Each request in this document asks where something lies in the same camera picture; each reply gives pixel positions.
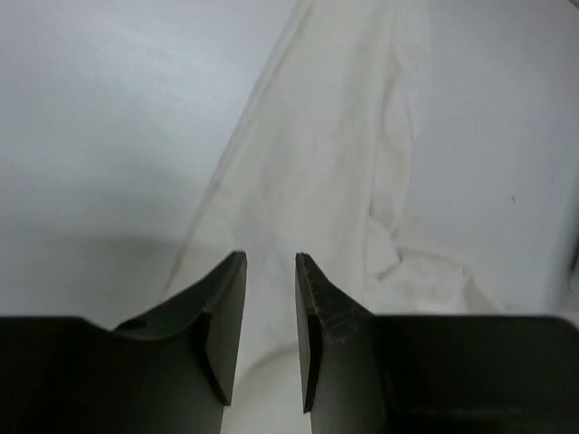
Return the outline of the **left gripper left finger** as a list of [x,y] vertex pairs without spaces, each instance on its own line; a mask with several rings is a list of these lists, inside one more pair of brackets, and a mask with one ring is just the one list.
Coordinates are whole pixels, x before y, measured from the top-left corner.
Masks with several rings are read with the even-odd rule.
[[1,320],[4,433],[217,433],[230,405],[247,259],[108,330],[78,317]]

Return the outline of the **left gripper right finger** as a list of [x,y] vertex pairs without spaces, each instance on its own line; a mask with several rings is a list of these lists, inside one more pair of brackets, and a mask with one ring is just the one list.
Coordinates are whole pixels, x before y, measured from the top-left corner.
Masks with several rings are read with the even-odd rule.
[[295,258],[315,433],[575,433],[578,331],[555,316],[378,315]]

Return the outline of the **white t shirt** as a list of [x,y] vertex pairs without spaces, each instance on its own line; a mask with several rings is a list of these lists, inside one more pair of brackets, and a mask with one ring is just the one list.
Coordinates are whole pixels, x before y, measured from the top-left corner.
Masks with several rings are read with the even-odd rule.
[[306,433],[294,258],[379,313],[574,315],[574,1],[301,1],[166,287],[247,254],[226,433]]

